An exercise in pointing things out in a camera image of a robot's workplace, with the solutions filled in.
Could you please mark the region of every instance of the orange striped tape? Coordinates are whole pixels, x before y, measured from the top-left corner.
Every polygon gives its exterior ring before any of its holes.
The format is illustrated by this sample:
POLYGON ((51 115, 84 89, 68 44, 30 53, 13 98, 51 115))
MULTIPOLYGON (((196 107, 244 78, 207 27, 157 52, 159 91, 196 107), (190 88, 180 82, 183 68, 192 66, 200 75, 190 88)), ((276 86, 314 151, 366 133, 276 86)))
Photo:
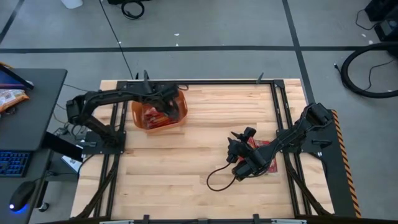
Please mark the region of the orange striped tape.
POLYGON ((359 204, 358 204, 358 199, 357 199, 356 193, 355 193, 353 177, 351 176, 351 169, 349 168, 349 165, 348 165, 347 152, 346 152, 346 148, 344 147, 343 134, 341 133, 340 123, 338 122, 337 112, 335 110, 332 110, 331 112, 333 113, 333 117, 335 119, 337 138, 338 138, 338 142, 340 144, 341 155, 343 156, 344 168, 346 169, 347 181, 348 181, 348 185, 349 185, 349 191, 351 192, 351 198, 353 199, 355 215, 357 218, 361 218, 361 211, 359 210, 359 204))

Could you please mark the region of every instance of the computer mouse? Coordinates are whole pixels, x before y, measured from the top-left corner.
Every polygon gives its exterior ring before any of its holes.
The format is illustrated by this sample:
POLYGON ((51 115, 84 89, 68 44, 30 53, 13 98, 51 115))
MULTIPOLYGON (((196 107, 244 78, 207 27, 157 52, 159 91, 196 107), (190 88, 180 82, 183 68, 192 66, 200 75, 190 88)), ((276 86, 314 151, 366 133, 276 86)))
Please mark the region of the computer mouse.
POLYGON ((36 184, 34 181, 26 181, 21 183, 21 185, 11 196, 9 208, 14 212, 21 210, 29 201, 30 196, 32 196, 35 188, 36 184))

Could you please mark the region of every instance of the gray floor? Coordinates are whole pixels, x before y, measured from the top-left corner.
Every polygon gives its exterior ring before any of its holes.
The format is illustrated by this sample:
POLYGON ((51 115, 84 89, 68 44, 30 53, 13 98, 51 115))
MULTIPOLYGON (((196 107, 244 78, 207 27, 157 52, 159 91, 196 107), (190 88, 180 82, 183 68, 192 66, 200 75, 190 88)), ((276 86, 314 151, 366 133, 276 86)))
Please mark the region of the gray floor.
MULTIPOLYGON (((301 46, 358 46, 378 42, 373 30, 355 26, 358 10, 369 0, 288 0, 301 46)), ((0 2, 0 30, 16 0, 0 2)), ((153 0, 146 13, 129 21, 104 1, 123 47, 216 45, 292 46, 282 0, 153 0)), ((371 26, 365 14, 359 22, 371 26)), ((117 47, 98 1, 65 9, 56 0, 25 0, 0 49, 67 49, 117 47)), ((339 112, 362 215, 398 220, 398 171, 394 162, 398 138, 398 98, 373 100, 352 94, 341 85, 333 63, 341 65, 351 52, 303 52, 315 99, 339 112)), ((127 52, 133 73, 148 70, 151 78, 301 78, 294 51, 127 52)), ((353 80, 367 87, 370 67, 390 60, 385 52, 360 56, 350 66, 353 80)), ((65 83, 95 90, 103 79, 128 79, 120 53, 0 54, 0 61, 20 68, 66 68, 65 83)), ((374 91, 396 90, 398 63, 374 70, 374 91)), ((64 87, 59 103, 80 94, 64 87)), ((66 121, 63 110, 55 110, 66 121)), ((51 121, 49 130, 61 124, 51 121)), ((31 222, 68 218, 76 183, 52 184, 45 213, 31 222)))

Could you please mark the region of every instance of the wooden tabletop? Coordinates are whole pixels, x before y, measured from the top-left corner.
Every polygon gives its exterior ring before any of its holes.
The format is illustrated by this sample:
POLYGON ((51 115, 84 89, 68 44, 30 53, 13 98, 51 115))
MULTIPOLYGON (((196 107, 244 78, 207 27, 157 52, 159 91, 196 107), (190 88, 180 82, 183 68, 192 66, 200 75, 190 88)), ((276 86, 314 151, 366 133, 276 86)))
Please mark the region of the wooden tabletop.
MULTIPOLYGON (((284 81, 295 121, 306 106, 303 89, 299 79, 284 81)), ((102 81, 101 89, 114 89, 116 83, 102 81)), ((112 219, 140 220, 145 214, 151 219, 251 218, 254 213, 261 218, 294 217, 280 153, 276 156, 276 174, 236 181, 222 192, 206 186, 208 174, 226 165, 231 131, 241 133, 250 126, 257 129, 255 139, 275 138, 277 123, 270 85, 190 85, 184 95, 187 123, 155 134, 135 127, 129 107, 126 151, 119 163, 112 219)), ((109 124, 111 112, 112 106, 106 105, 97 108, 95 116, 109 124)), ((307 154, 302 154, 301 160, 308 188, 325 209, 333 212, 321 162, 307 154)), ((103 156, 94 156, 83 166, 71 217, 79 214, 96 192, 102 161, 103 156)), ((213 188, 222 188, 232 180, 232 167, 211 178, 213 188)), ((303 213, 297 186, 296 191, 303 213)))

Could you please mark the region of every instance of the keyboard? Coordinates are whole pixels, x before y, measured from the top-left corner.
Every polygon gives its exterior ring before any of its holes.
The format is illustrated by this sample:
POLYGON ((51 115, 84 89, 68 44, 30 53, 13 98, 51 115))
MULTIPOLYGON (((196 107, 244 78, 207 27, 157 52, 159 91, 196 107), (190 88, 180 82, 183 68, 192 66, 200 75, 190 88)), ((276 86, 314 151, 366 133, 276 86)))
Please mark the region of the keyboard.
POLYGON ((0 177, 24 177, 31 152, 0 151, 0 177))

